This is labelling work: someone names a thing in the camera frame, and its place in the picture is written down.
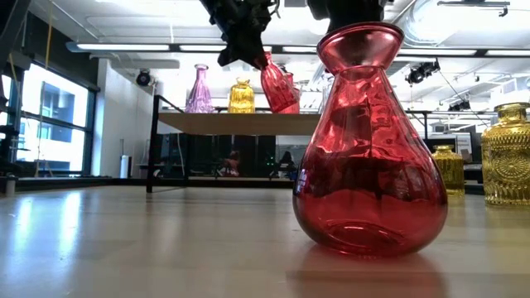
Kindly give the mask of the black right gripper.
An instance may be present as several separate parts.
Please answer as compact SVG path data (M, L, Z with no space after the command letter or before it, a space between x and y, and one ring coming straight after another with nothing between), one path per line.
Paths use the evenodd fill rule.
M329 18L328 32L360 22L381 22L385 0L308 0L316 20Z

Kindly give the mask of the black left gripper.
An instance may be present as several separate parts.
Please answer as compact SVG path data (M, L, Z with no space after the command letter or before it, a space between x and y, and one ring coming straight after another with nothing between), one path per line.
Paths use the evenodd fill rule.
M210 15L209 22L221 31L228 45L219 53L218 64L226 66L241 60L262 70L268 66L261 43L231 43L241 36L261 38L272 15L277 12L277 0L200 0Z

